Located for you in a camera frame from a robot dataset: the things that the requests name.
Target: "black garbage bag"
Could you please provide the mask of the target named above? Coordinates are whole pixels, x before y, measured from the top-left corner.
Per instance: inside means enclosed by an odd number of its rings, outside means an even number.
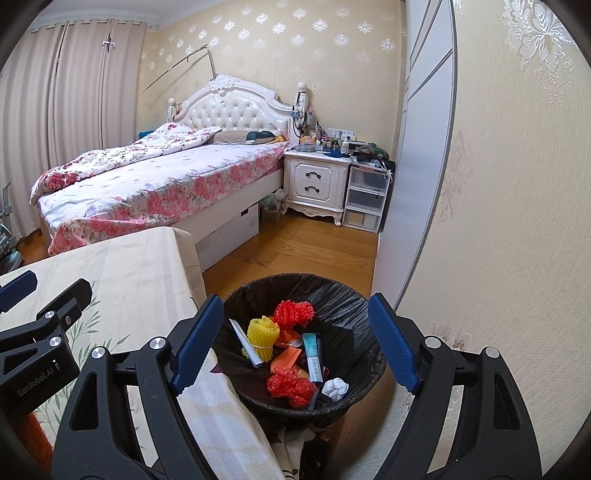
[[[250,321],[271,317],[282,300],[309,301],[315,317],[305,331],[322,340],[323,364],[329,378],[342,378],[350,387],[345,397],[315,410],[296,410],[285,398],[267,391],[269,364],[255,369],[242,353],[242,345],[228,318],[246,332]],[[368,302],[355,290],[310,274],[281,274],[261,278],[235,290],[224,302],[226,317],[213,344],[219,366],[232,381],[242,401],[258,416],[284,423],[312,423],[324,428],[361,400],[384,373],[386,359],[368,322]]]

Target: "curtain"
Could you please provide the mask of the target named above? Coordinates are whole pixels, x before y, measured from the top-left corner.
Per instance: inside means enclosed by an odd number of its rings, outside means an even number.
[[[103,76],[103,148],[129,145],[135,139],[135,101],[145,31],[146,23],[112,21],[111,39],[116,46],[106,56]]]
[[[0,188],[11,182],[13,234],[38,228],[31,187],[50,168],[48,93],[63,27],[27,31],[0,73]]]
[[[61,45],[55,88],[50,98],[52,165],[102,148],[100,93],[110,20],[69,22]]]

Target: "power outlet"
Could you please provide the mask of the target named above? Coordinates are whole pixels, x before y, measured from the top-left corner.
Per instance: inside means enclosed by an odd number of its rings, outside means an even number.
[[[327,128],[326,133],[333,138],[340,139],[342,135],[349,137],[350,140],[355,140],[355,132],[352,130],[341,130],[340,128]]]

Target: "nightstand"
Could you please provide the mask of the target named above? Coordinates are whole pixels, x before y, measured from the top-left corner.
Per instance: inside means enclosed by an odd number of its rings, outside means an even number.
[[[335,225],[343,219],[349,158],[328,157],[320,152],[285,152],[282,213],[288,208],[307,216],[331,216]]]

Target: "floral bedspread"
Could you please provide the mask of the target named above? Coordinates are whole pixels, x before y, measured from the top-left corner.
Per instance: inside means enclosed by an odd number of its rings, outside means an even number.
[[[288,142],[203,145],[77,181],[39,199],[49,254],[179,222],[277,168]]]
[[[77,181],[89,179],[132,163],[175,153],[203,145],[220,127],[193,131],[185,125],[164,124],[147,137],[126,147],[91,150],[65,165],[46,171],[37,179],[31,191],[31,205],[47,193],[57,192]]]

